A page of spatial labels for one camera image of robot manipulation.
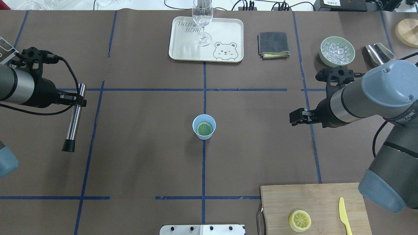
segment plastic knife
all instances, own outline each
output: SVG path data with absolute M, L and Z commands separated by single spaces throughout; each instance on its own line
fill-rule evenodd
M 350 224 L 348 223 L 348 217 L 347 212 L 345 211 L 345 204 L 344 204 L 344 198 L 340 197 L 339 202 L 339 214 L 340 214 L 340 220 L 345 224 L 345 230 L 347 231 L 347 235 L 352 235 Z

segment glass base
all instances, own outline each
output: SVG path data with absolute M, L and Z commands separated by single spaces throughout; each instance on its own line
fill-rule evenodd
M 203 33 L 198 33 L 194 38 L 194 41 L 199 46 L 207 46 L 212 41 L 212 37 L 208 33 L 205 33 L 204 35 Z

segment bowl of ice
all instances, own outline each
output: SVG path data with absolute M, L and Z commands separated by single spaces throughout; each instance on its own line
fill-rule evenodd
M 355 55 L 353 45 L 344 38 L 337 36 L 324 39 L 319 52 L 322 62 L 330 67 L 347 65 L 354 60 Z

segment white cup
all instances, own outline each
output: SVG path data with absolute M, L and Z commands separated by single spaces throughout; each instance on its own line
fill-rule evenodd
M 199 135 L 199 133 L 197 133 L 196 131 L 197 125 L 201 122 L 208 122 L 210 125 L 212 125 L 212 132 L 209 135 Z M 193 120 L 193 124 L 191 126 L 193 128 L 194 133 L 197 135 L 197 137 L 199 137 L 199 139 L 207 140 L 212 136 L 213 132 L 215 131 L 216 122 L 215 122 L 215 119 L 213 119 L 213 117 L 207 114 L 201 114 Z

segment wooden cutting board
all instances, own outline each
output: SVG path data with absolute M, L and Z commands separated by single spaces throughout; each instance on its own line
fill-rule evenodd
M 289 215 L 296 210 L 306 211 L 311 227 L 303 235 L 345 235 L 339 219 L 338 203 L 343 197 L 348 221 L 354 235 L 371 235 L 359 183 L 297 184 L 261 186 L 261 200 L 267 235 L 296 235 L 289 225 Z

